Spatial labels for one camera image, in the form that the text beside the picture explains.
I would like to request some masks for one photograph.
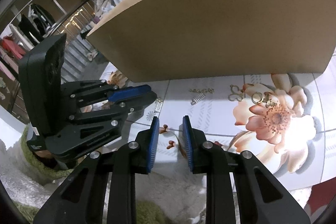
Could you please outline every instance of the floor tile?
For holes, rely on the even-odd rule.
[[[245,83],[274,86],[271,75],[245,75]]]
[[[325,133],[325,160],[322,181],[336,177],[336,130]]]
[[[320,183],[324,162],[324,135],[317,134],[308,142],[308,158],[302,167],[294,172],[287,171],[287,163],[274,174],[287,190],[301,189]]]
[[[187,159],[183,158],[177,147],[167,149],[169,141],[178,143],[177,137],[183,142],[182,132],[168,131],[159,135],[159,143],[157,146],[157,154],[153,171],[161,175],[165,175],[175,180],[187,181],[196,185],[206,186],[206,178],[204,174],[193,175],[188,167]],[[206,136],[209,141],[218,141],[223,145],[228,145],[232,137],[225,136]]]
[[[104,73],[108,64],[108,60],[101,53],[98,53],[92,62],[86,65],[80,80],[84,81],[102,79],[100,76]]]
[[[242,87],[243,76],[210,77],[201,79],[171,80],[160,114],[160,125],[179,130],[182,118],[189,115],[193,128],[204,133],[219,135],[236,135],[240,129],[235,126],[236,119],[232,110],[237,102],[228,100],[231,94],[230,85]],[[206,96],[196,105],[191,100],[197,93],[189,89],[214,89],[214,93]]]
[[[314,76],[322,101],[325,130],[336,129],[336,56],[331,58],[323,74]]]
[[[324,119],[319,91],[316,86],[313,74],[311,73],[294,73],[290,74],[294,85],[303,87],[307,95],[307,104],[304,107],[304,115],[311,115],[315,120],[317,132],[324,131]]]

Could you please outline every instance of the cardboard flap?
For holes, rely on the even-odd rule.
[[[92,34],[95,30],[100,28],[106,22],[114,18],[116,15],[119,15],[122,11],[126,10],[127,8],[131,7],[132,5],[138,3],[141,0],[123,0],[120,2],[116,7],[114,7],[111,11],[109,11],[103,18],[100,20],[93,29],[88,33],[87,36]]]
[[[129,79],[323,72],[336,0],[142,0],[89,41]]]

